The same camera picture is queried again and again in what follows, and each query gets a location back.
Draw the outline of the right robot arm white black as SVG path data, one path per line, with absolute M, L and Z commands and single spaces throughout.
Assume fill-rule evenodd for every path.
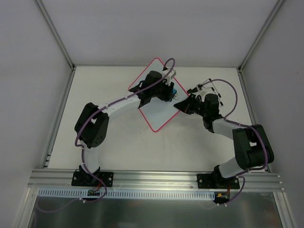
M 223 135 L 233 141 L 234 157 L 217 165 L 211 174 L 198 174 L 200 189 L 238 189 L 237 177 L 248 171 L 265 169 L 274 161 L 274 153 L 262 125 L 247 126 L 234 123 L 219 113 L 219 99 L 215 94 L 204 98 L 191 94 L 175 108 L 185 114 L 202 117 L 204 127 L 211 133 Z

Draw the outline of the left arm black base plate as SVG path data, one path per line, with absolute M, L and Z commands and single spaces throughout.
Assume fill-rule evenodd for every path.
M 93 173 L 98 179 L 102 180 L 106 187 L 112 187 L 114 180 L 114 173 L 107 171 L 96 171 Z M 85 171 L 76 170 L 73 173 L 71 185 L 77 187 L 97 187 L 102 185 L 100 181 L 92 177 Z

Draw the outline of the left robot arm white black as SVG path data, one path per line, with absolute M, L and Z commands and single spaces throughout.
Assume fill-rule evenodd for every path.
M 114 118 L 147 105 L 153 98 L 170 102 L 176 94 L 171 81 L 176 71 L 164 68 L 162 72 L 150 71 L 127 94 L 101 107 L 87 103 L 74 127 L 77 133 L 75 145 L 82 148 L 79 168 L 74 171 L 72 186 L 100 186 L 104 174 L 97 164 L 98 147 L 106 138 L 108 124 Z

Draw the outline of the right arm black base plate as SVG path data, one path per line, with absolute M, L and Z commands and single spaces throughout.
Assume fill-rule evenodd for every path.
M 240 189 L 240 184 L 236 177 L 215 177 L 212 173 L 197 174 L 197 183 L 199 189 Z

